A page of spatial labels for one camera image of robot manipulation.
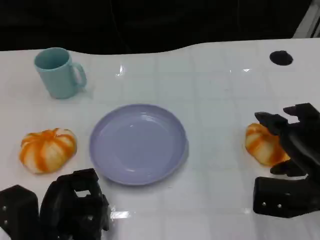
pumpkin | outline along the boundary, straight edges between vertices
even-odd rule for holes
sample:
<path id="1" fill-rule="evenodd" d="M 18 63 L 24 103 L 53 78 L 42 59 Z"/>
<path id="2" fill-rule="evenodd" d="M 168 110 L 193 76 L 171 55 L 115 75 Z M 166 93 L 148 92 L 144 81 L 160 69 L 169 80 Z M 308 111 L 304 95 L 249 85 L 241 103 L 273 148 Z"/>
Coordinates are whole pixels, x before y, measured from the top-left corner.
<path id="1" fill-rule="evenodd" d="M 245 148 L 259 163 L 265 166 L 287 161 L 290 157 L 280 145 L 278 136 L 272 135 L 265 126 L 250 124 L 245 133 Z"/>
<path id="2" fill-rule="evenodd" d="M 77 150 L 75 135 L 55 128 L 27 134 L 21 142 L 20 161 L 32 173 L 51 173 L 61 168 Z"/>

